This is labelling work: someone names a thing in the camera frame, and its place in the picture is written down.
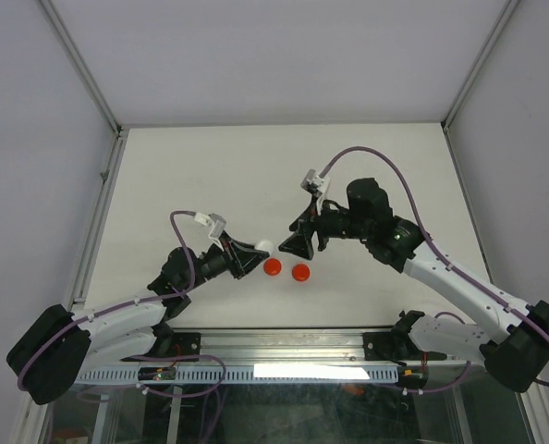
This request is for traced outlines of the orange earbud case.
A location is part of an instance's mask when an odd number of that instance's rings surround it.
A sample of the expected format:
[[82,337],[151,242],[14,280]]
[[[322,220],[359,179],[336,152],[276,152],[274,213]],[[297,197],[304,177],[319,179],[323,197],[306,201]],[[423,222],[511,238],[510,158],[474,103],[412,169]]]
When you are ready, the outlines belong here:
[[268,258],[263,263],[264,273],[271,277],[279,275],[282,272],[282,269],[283,269],[283,265],[281,261],[274,257]]
[[305,282],[311,277],[311,270],[306,264],[296,264],[292,267],[291,275],[297,282]]

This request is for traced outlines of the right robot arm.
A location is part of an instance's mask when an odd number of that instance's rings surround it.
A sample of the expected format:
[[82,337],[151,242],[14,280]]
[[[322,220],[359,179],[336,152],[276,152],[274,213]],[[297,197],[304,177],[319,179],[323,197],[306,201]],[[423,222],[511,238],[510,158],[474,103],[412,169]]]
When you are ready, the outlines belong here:
[[290,225],[280,252],[311,260],[331,239],[357,240],[375,260],[436,291],[473,321],[464,325],[409,311],[392,329],[396,354],[440,352],[480,363],[517,393],[536,383],[549,361],[549,303],[529,304],[450,262],[418,225],[394,215],[373,178],[348,184],[347,207],[327,199],[329,181],[313,170],[301,187],[311,202]]

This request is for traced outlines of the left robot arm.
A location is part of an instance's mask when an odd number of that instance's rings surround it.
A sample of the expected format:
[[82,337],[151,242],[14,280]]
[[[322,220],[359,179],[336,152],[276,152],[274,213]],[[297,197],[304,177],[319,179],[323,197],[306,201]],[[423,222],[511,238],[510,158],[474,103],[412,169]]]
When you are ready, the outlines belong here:
[[173,345],[167,322],[190,305],[193,290],[222,274],[242,279],[273,251],[268,240],[250,244],[222,233],[201,254],[175,248],[159,275],[123,302],[79,311],[61,304],[46,308],[6,357],[18,388],[44,405],[101,366],[138,356],[165,358]]

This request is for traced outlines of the white earbud case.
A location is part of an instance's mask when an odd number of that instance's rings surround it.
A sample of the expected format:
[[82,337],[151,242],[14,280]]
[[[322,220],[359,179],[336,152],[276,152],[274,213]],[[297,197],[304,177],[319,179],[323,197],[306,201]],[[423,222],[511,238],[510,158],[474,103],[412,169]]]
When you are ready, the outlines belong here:
[[254,249],[268,255],[272,255],[274,253],[275,246],[270,240],[259,240],[254,244]]

